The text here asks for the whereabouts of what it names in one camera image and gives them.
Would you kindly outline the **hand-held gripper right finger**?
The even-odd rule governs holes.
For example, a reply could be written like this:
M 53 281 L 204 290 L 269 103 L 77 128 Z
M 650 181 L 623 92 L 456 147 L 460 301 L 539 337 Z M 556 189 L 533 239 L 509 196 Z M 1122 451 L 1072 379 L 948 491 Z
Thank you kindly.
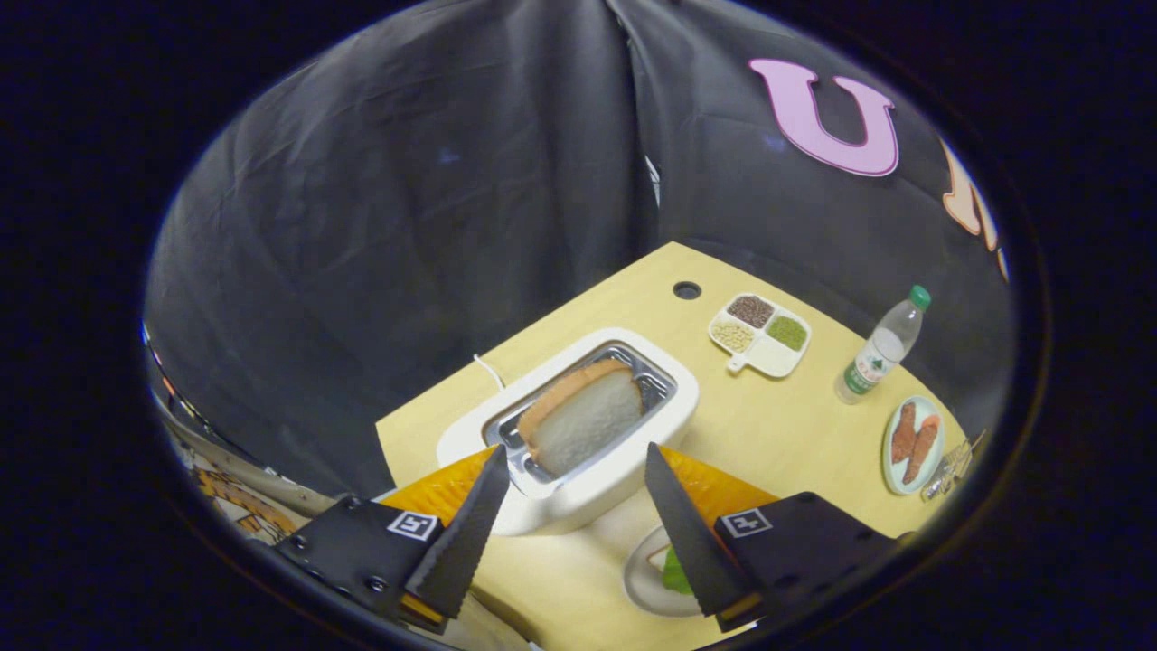
M 776 497 L 656 442 L 644 486 L 699 609 L 723 632 L 796 626 L 899 549 L 815 491 Z

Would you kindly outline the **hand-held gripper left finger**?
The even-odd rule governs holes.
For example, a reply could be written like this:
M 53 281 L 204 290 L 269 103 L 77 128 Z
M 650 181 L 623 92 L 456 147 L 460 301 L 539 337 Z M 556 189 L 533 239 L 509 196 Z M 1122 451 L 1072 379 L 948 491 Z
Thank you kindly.
M 484 447 L 383 500 L 338 500 L 274 549 L 377 617 L 442 634 L 466 601 L 509 484 L 507 449 Z

